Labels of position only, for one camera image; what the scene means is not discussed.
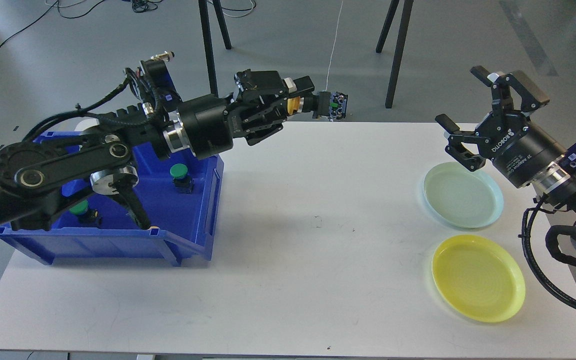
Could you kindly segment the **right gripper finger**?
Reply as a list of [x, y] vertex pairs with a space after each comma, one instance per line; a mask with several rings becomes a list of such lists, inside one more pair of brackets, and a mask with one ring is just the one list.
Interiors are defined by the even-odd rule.
[[446, 114], [435, 116], [435, 121], [446, 131], [448, 145], [445, 152], [451, 155], [458, 163], [471, 172], [475, 172], [485, 166], [486, 159], [478, 153], [473, 153], [464, 144], [480, 146], [487, 140], [474, 131], [462, 131]]
[[494, 115], [509, 112], [530, 115], [550, 103], [549, 96], [521, 70], [493, 72], [477, 65], [470, 73], [490, 88]]

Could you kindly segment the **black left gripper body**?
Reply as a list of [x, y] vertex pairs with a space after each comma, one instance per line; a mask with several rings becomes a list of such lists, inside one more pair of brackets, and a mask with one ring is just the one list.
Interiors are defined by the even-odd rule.
[[199, 160], [231, 150], [234, 139], [245, 138], [245, 119], [287, 120], [287, 102], [288, 98], [273, 95], [255, 100], [204, 95], [181, 102], [176, 110], [175, 150], [190, 149]]

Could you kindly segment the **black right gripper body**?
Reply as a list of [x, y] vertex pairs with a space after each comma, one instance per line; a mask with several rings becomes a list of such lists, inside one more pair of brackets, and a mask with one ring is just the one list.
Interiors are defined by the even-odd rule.
[[536, 175], [561, 157], [566, 149], [530, 117], [520, 111], [503, 116], [489, 112], [475, 132], [487, 139], [478, 152], [516, 188], [526, 186]]

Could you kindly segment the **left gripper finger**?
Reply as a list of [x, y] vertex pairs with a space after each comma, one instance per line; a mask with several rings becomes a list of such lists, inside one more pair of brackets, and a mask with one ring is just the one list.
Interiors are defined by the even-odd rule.
[[314, 91], [311, 78], [283, 78], [276, 70], [253, 71], [246, 69], [234, 75], [235, 101], [253, 101], [263, 96], [292, 99]]
[[243, 130], [247, 145], [254, 146], [280, 132], [284, 129], [285, 122], [286, 117], [279, 118], [278, 120], [268, 120], [265, 118], [252, 120], [251, 118], [245, 118], [243, 120]]

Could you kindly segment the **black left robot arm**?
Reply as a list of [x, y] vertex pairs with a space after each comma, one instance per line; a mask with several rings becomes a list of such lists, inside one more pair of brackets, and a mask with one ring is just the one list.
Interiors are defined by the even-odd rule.
[[2, 148], [0, 225], [48, 231], [97, 193], [148, 229], [151, 221], [134, 192], [135, 147], [148, 143], [161, 160], [188, 149], [203, 160], [231, 150], [237, 138], [258, 144], [295, 114], [326, 112], [329, 96], [316, 93], [309, 76], [283, 78], [277, 71], [239, 71], [229, 96], [182, 100], [166, 66], [173, 57], [166, 51], [126, 68], [123, 82], [98, 102], [50, 116]]

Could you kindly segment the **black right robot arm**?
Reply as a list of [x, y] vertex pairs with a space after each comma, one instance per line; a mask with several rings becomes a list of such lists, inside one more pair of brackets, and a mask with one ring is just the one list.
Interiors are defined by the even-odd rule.
[[[445, 130], [445, 152], [474, 172], [486, 161], [516, 188], [532, 185], [556, 210], [576, 214], [576, 143], [561, 146], [530, 116], [550, 102], [523, 71], [488, 71], [474, 66], [471, 73], [491, 91], [491, 111], [473, 131], [464, 131], [446, 114], [435, 121]], [[553, 225], [545, 238], [551, 257], [576, 267], [576, 221]]]

